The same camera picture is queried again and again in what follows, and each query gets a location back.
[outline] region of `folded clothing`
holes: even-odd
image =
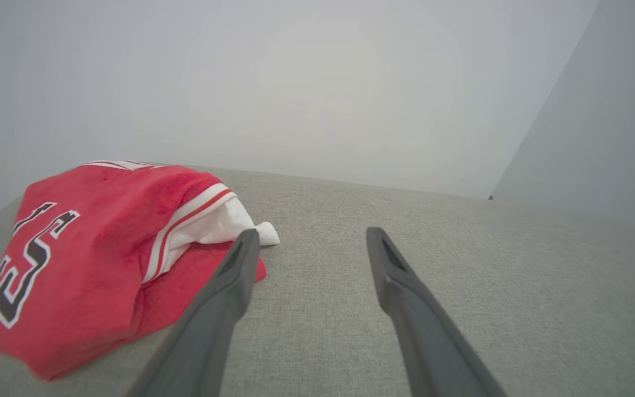
[[[52,380],[169,326],[250,228],[278,244],[219,179],[177,165],[96,161],[38,181],[0,264],[0,352]]]

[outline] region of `fabric surface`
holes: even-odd
[[[254,222],[212,174],[98,161],[28,186],[12,226],[0,352],[51,380],[176,322]]]
[[[635,395],[635,232],[599,218],[210,171],[281,244],[236,325],[222,395],[409,395],[365,244],[381,226],[511,396]],[[18,202],[0,212],[0,259]],[[0,355],[0,395],[124,395],[167,329],[51,384]]]

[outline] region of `printed number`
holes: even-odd
[[[33,210],[31,216],[16,223],[14,233],[19,231],[24,223],[32,221],[33,218],[48,211],[49,208],[55,205],[55,203],[45,203]],[[11,329],[18,321],[23,304],[26,302],[26,298],[28,298],[28,294],[36,281],[36,276],[50,262],[51,247],[43,239],[47,238],[47,236],[58,239],[61,232],[77,218],[80,218],[80,214],[76,211],[62,213],[28,241],[23,248],[23,257],[28,261],[30,268],[21,276],[21,281],[15,291],[11,291],[11,283],[19,274],[18,269],[16,269],[18,262],[14,262],[13,266],[2,275],[3,269],[7,268],[7,264],[12,261],[10,256],[4,256],[2,264],[0,264],[0,321],[7,329]]]

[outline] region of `basketball jersey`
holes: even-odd
[[[219,179],[177,165],[97,161],[33,183],[0,263],[0,352],[52,380],[169,326],[249,228],[279,242]]]

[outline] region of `white fabric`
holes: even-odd
[[[234,241],[242,231],[256,229],[259,232],[262,246],[279,244],[278,233],[273,225],[264,222],[254,226],[254,222],[244,205],[239,201],[236,194],[231,191],[219,197],[212,205],[194,214],[191,218],[185,219],[173,228],[178,221],[192,214],[226,190],[227,187],[224,184],[214,184],[181,206],[171,216],[169,223],[156,236],[144,282],[151,281],[169,271],[192,242],[217,244]],[[164,237],[166,238],[165,246],[162,244]],[[161,269],[156,272],[159,264],[159,255],[161,254]]]

